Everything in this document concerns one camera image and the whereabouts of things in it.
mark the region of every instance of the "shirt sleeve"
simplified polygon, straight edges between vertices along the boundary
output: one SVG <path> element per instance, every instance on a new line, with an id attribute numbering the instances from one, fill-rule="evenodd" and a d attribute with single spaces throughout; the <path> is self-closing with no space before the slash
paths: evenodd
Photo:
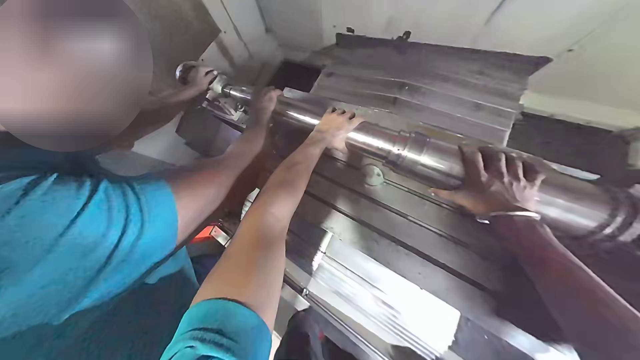
<path id="1" fill-rule="evenodd" d="M 0 336 L 118 295 L 175 248 L 157 177 L 49 173 L 0 185 Z"/>
<path id="2" fill-rule="evenodd" d="M 161 360 L 267 360 L 271 332 L 248 307 L 227 299 L 191 306 Z"/>

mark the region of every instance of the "forearm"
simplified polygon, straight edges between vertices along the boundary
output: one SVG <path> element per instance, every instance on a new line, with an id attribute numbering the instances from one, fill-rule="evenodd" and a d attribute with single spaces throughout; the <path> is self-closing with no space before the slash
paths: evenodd
<path id="1" fill-rule="evenodd" d="M 203 92 L 201 88 L 195 86 L 185 86 L 177 90 L 170 90 L 161 95 L 150 97 L 143 105 L 143 111 L 156 110 L 165 106 L 179 104 L 193 99 Z"/>
<path id="2" fill-rule="evenodd" d="M 537 220 L 495 217 L 494 228 L 519 259 L 583 359 L 640 357 L 640 315 Z"/>
<path id="3" fill-rule="evenodd" d="M 285 266 L 289 222 L 324 142 L 310 136 L 273 172 L 244 216 L 228 249 L 193 299 L 226 297 L 254 310 L 273 329 Z"/>
<path id="4" fill-rule="evenodd" d="M 222 203 L 262 149 L 266 131 L 265 126 L 248 129 L 223 155 L 167 173 L 178 210 L 178 243 Z"/>
<path id="5" fill-rule="evenodd" d="M 324 138 L 311 134 L 273 172 L 245 218 L 260 223 L 263 239 L 285 238 L 289 222 L 304 194 L 311 173 L 326 147 Z"/>

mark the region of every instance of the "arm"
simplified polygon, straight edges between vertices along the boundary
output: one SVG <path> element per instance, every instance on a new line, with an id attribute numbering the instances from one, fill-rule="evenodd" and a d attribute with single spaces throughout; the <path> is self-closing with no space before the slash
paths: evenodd
<path id="1" fill-rule="evenodd" d="M 532 163 L 489 149 L 461 153 L 463 188 L 436 194 L 483 217 L 535 209 L 544 176 Z M 583 359 L 640 357 L 640 314 L 562 246 L 546 225 L 508 215 L 493 216 L 490 222 Z"/>
<path id="2" fill-rule="evenodd" d="M 279 90 L 267 89 L 259 96 L 252 108 L 252 126 L 224 154 L 164 176 L 171 186 L 178 210 L 177 243 L 222 203 L 237 177 L 258 155 L 279 94 Z"/>
<path id="3" fill-rule="evenodd" d="M 204 93 L 216 77 L 210 67 L 198 66 L 189 73 L 188 84 L 161 95 L 150 95 L 135 119 L 118 136 L 104 146 L 111 149 L 132 149 L 135 142 L 167 125 L 182 111 L 186 103 Z"/>
<path id="4" fill-rule="evenodd" d="M 273 329 L 291 217 L 324 148 L 344 150 L 347 134 L 362 121 L 352 119 L 354 113 L 333 110 L 273 172 L 192 304 L 220 297 L 235 299 L 254 310 Z"/>

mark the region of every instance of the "steel cylinder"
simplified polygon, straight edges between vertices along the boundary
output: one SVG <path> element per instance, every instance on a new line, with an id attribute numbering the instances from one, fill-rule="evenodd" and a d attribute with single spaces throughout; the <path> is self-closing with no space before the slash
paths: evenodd
<path id="1" fill-rule="evenodd" d="M 228 86 L 223 89 L 225 94 L 247 102 L 251 89 Z M 274 118 L 313 130 L 323 113 L 324 109 L 281 96 Z M 394 131 L 363 122 L 349 134 L 347 147 L 430 186 L 452 190 L 463 179 L 458 146 L 423 133 Z M 556 170 L 547 171 L 536 211 L 556 234 L 584 241 L 631 243 L 640 239 L 638 198 L 627 190 L 602 188 Z"/>

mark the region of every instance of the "bracelet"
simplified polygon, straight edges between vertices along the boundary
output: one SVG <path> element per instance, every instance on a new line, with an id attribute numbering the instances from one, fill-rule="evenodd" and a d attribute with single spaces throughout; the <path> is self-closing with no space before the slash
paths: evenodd
<path id="1" fill-rule="evenodd" d="M 490 213 L 485 217 L 476 217 L 476 220 L 482 222 L 484 224 L 489 224 L 489 219 L 491 217 L 501 217 L 501 216 L 511 216 L 511 217 L 530 217 L 535 220 L 540 220 L 540 214 L 534 213 L 533 211 L 496 211 L 494 213 Z"/>

